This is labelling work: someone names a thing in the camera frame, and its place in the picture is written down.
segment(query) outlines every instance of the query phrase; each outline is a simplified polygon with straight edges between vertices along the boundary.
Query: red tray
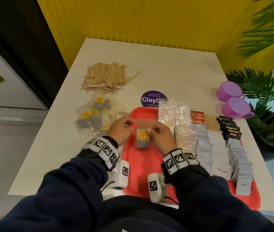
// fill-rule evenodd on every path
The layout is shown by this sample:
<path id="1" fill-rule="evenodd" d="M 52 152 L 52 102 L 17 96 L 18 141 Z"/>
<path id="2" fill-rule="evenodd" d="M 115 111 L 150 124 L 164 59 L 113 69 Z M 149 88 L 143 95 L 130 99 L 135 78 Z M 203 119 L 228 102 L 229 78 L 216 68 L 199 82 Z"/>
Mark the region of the red tray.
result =
<path id="1" fill-rule="evenodd" d="M 131 113 L 131 117 L 136 119 L 157 119 L 158 109 L 148 107 L 138 107 Z M 127 195 L 135 195 L 150 198 L 148 188 L 148 175 L 151 173 L 163 173 L 161 163 L 163 158 L 152 140 L 148 149 L 136 148 L 136 124 L 133 125 L 135 132 L 125 144 L 123 159 L 130 164 L 130 174 L 128 175 L 128 186 L 123 190 Z M 260 196 L 255 180 L 252 182 L 250 196 L 235 195 L 236 185 L 233 181 L 227 181 L 231 193 L 242 200 L 252 210 L 259 210 Z M 167 186 L 167 194 L 170 198 L 177 200 L 176 189 Z"/>

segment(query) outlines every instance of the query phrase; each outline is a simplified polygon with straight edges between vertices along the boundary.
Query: corrugated yellow wall panel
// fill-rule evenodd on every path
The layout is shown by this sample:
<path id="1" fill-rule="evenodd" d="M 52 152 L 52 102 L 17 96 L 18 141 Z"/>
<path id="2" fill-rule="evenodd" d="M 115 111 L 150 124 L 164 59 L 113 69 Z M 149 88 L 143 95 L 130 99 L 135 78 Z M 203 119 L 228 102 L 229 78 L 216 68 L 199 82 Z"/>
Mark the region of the corrugated yellow wall panel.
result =
<path id="1" fill-rule="evenodd" d="M 274 45 L 242 60 L 236 46 L 264 0 L 37 0 L 68 68 L 86 37 L 216 52 L 225 72 L 274 68 Z"/>

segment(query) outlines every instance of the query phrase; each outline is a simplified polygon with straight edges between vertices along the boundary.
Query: pile of wooden stirrers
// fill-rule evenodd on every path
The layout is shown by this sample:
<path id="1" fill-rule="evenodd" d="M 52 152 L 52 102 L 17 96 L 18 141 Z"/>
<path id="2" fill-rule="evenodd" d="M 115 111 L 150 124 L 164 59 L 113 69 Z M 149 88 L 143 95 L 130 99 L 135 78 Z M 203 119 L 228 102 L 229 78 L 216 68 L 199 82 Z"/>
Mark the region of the pile of wooden stirrers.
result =
<path id="1" fill-rule="evenodd" d="M 93 66 L 88 67 L 87 75 L 84 76 L 84 81 L 81 90 L 89 91 L 99 91 L 108 94 L 117 94 L 117 90 L 121 89 L 123 85 L 130 82 L 135 78 L 140 72 L 138 72 L 133 77 L 127 77 L 124 63 L 119 65 L 119 63 L 113 62 L 108 63 L 96 63 Z"/>

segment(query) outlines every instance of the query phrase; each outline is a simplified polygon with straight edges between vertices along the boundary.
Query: table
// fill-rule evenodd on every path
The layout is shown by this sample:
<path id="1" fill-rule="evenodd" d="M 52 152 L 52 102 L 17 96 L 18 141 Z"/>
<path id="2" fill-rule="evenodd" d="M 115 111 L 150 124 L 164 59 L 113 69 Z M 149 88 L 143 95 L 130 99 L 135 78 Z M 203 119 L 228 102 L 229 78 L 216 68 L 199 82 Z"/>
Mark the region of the table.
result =
<path id="1" fill-rule="evenodd" d="M 133 110 L 141 105 L 143 93 L 156 90 L 168 99 L 187 101 L 191 110 L 221 115 L 216 90 L 226 80 L 215 53 L 153 45 L 85 39 L 38 135 L 16 176 L 9 195 L 32 195 L 46 172 L 75 157 L 93 136 L 78 130 L 75 108 L 89 101 L 81 91 L 83 76 L 93 63 L 128 64 L 128 76 L 136 78 L 118 91 L 117 99 Z M 242 142 L 261 196 L 261 210 L 274 211 L 274 182 L 244 119 L 236 119 Z"/>

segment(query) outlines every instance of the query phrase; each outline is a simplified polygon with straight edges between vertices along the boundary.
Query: hand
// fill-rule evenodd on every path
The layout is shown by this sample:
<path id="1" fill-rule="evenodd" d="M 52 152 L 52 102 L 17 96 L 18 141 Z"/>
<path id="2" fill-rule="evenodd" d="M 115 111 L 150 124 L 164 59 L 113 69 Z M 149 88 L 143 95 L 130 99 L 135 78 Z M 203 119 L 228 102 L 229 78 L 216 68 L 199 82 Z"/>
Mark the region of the hand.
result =
<path id="1" fill-rule="evenodd" d="M 156 131 L 147 128 L 147 133 L 153 139 L 155 145 L 160 150 L 163 158 L 168 154 L 168 152 L 178 148 L 174 142 L 174 137 L 170 129 L 161 122 L 157 123 Z"/>
<path id="2" fill-rule="evenodd" d="M 108 136 L 112 137 L 120 146 L 124 144 L 130 135 L 134 132 L 134 128 L 129 126 L 134 123 L 135 120 L 133 118 L 123 116 L 111 125 L 108 131 Z"/>

